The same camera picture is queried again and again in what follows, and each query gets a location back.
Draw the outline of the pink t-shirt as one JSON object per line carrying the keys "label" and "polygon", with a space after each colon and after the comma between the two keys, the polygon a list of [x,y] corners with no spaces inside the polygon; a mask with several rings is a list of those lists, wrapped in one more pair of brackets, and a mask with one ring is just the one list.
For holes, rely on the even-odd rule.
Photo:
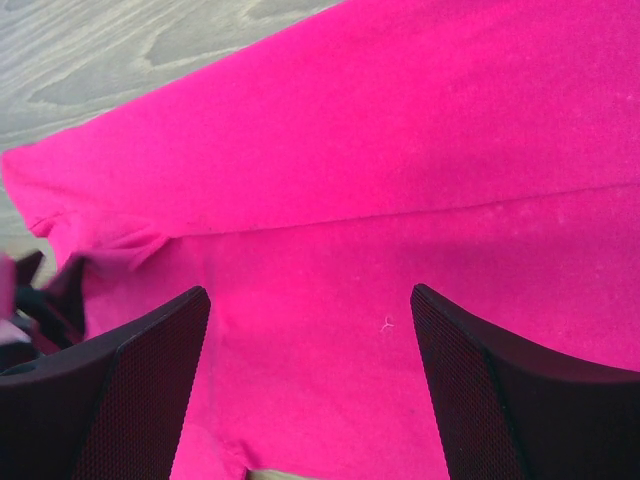
{"label": "pink t-shirt", "polygon": [[175,479],[445,478],[418,283],[639,366],[635,1],[347,1],[2,176],[91,334],[207,290]]}

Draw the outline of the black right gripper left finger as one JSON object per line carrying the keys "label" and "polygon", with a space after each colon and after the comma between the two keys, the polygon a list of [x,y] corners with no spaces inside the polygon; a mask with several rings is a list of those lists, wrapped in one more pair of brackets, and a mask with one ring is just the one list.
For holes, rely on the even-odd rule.
{"label": "black right gripper left finger", "polygon": [[169,478],[208,316],[194,287],[2,374],[2,478]]}

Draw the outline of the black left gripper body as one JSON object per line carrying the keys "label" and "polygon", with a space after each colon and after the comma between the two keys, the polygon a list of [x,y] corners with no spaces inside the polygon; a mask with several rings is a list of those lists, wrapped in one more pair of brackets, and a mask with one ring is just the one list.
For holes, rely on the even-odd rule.
{"label": "black left gripper body", "polygon": [[14,259],[1,256],[1,373],[22,372],[26,364],[86,338],[83,278],[87,259],[71,257],[42,288],[33,285],[44,254],[35,250]]}

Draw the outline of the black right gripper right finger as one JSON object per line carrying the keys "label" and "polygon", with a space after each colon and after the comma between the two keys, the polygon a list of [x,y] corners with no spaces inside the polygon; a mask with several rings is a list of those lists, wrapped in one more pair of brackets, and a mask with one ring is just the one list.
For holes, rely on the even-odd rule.
{"label": "black right gripper right finger", "polygon": [[410,304],[450,478],[638,478],[637,372],[543,347],[424,284]]}

